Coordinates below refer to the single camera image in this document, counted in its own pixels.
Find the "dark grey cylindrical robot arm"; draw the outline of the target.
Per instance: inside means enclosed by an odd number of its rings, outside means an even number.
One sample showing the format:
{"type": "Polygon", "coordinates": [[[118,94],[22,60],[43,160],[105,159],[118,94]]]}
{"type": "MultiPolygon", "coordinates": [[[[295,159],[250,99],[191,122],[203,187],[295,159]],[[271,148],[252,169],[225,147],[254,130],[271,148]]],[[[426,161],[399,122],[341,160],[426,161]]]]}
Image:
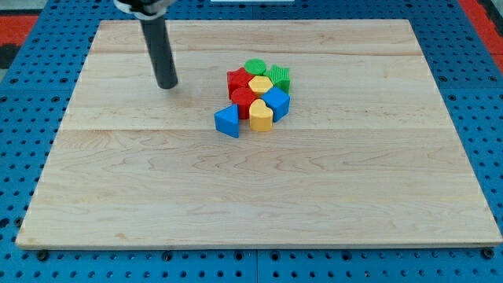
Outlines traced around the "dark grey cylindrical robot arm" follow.
{"type": "Polygon", "coordinates": [[[178,76],[164,18],[141,20],[140,23],[157,86],[161,89],[174,88],[178,84],[178,76]]]}

